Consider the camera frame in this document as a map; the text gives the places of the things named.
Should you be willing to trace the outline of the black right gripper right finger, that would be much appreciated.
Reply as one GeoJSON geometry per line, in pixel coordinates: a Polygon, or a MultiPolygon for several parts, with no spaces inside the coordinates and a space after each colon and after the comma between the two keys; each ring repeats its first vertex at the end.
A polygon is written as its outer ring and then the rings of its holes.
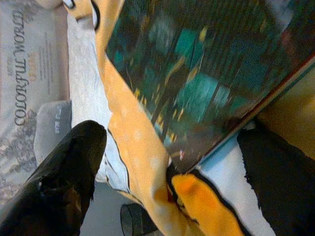
{"type": "Polygon", "coordinates": [[[242,130],[237,141],[247,182],[276,236],[315,236],[315,160],[268,130],[242,130]]]}

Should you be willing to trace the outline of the white bed mattress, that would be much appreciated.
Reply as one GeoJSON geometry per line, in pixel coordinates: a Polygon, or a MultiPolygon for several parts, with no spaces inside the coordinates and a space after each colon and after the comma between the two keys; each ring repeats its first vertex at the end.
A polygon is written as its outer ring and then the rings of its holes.
{"type": "Polygon", "coordinates": [[[67,42],[71,125],[94,120],[107,129],[112,113],[99,74],[91,18],[77,21],[68,15],[67,42]]]}

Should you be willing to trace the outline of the yellow cartoon egg print quilt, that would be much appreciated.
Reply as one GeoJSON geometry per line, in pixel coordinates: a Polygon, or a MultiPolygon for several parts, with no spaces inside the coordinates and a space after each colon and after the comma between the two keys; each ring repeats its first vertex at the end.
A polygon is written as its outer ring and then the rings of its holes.
{"type": "Polygon", "coordinates": [[[108,131],[118,152],[100,178],[139,203],[165,236],[276,236],[258,207],[237,136],[268,130],[315,160],[315,57],[285,91],[187,172],[180,172],[107,56],[124,0],[62,0],[76,20],[91,18],[97,64],[112,113],[108,131]]]}

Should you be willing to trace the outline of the black round container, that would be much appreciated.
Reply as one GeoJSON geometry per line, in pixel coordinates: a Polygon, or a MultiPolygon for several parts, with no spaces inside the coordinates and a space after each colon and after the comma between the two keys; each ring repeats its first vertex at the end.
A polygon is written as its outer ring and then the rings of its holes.
{"type": "Polygon", "coordinates": [[[157,230],[147,211],[139,204],[124,204],[120,209],[124,236],[145,236],[157,230]]]}

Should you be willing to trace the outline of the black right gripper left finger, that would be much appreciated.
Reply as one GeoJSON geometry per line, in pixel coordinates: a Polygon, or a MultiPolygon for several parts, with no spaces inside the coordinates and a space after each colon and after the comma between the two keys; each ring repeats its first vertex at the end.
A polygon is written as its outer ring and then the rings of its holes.
{"type": "Polygon", "coordinates": [[[0,236],[80,236],[106,142],[96,121],[72,128],[0,211],[0,236]]]}

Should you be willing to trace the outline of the dark green cover book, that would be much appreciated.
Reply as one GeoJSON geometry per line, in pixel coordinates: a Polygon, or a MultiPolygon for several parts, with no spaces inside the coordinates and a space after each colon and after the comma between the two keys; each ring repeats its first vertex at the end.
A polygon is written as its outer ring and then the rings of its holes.
{"type": "Polygon", "coordinates": [[[106,53],[184,173],[312,64],[315,0],[124,0],[106,53]]]}

